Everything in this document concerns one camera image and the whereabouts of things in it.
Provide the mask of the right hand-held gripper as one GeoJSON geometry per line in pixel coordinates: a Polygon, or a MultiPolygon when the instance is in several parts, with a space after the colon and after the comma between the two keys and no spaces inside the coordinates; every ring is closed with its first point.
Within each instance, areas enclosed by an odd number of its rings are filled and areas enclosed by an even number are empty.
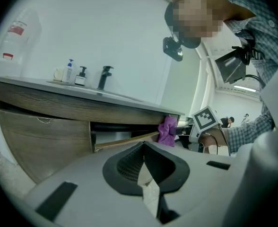
{"type": "Polygon", "coordinates": [[[170,128],[170,135],[189,135],[189,150],[199,153],[205,152],[205,147],[202,143],[199,143],[199,139],[201,135],[208,135],[216,142],[216,153],[218,153],[218,141],[214,135],[208,132],[209,129],[221,130],[222,122],[218,118],[216,111],[210,106],[206,106],[194,113],[192,119],[193,123],[190,125],[170,128]]]}

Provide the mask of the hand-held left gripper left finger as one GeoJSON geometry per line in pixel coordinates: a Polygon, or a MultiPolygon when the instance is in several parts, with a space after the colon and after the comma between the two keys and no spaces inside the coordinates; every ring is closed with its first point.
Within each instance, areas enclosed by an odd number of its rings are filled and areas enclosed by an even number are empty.
{"type": "Polygon", "coordinates": [[[33,209],[63,182],[77,188],[62,208],[55,224],[63,227],[157,227],[141,196],[118,193],[105,181],[102,173],[106,160],[133,144],[107,149],[72,162],[34,187],[25,197],[33,209]]]}

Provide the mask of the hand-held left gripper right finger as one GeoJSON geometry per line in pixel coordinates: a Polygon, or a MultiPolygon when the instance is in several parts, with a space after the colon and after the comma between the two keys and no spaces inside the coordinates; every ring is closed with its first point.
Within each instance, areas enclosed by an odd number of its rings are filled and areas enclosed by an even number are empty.
{"type": "Polygon", "coordinates": [[[243,178],[243,152],[234,157],[144,142],[147,167],[161,170],[157,217],[145,227],[228,227],[232,199],[243,178]]]}

